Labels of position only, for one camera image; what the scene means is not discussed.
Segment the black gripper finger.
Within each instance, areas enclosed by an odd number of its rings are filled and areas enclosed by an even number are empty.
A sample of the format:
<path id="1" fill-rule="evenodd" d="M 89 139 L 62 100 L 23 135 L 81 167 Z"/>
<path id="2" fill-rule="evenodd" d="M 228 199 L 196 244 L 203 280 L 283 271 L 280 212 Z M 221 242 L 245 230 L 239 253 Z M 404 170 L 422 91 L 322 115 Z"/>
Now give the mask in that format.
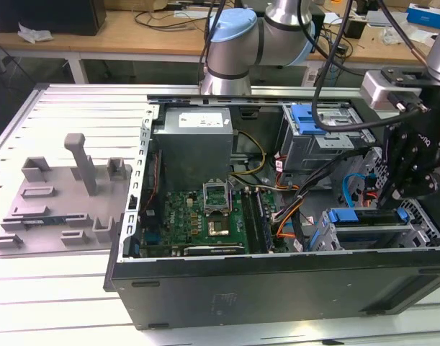
<path id="1" fill-rule="evenodd" d="M 440 174 L 410 171 L 389 174 L 381 190 L 381 209 L 393 209 L 403 200 L 422 198 L 440 191 Z"/>
<path id="2" fill-rule="evenodd" d="M 388 125 L 385 128 L 382 146 L 382 162 L 386 167 L 386 182 L 378 198 L 378 208 L 393 208 L 393 193 L 399 187 L 403 174 L 403 151 L 408 133 L 403 123 Z"/>

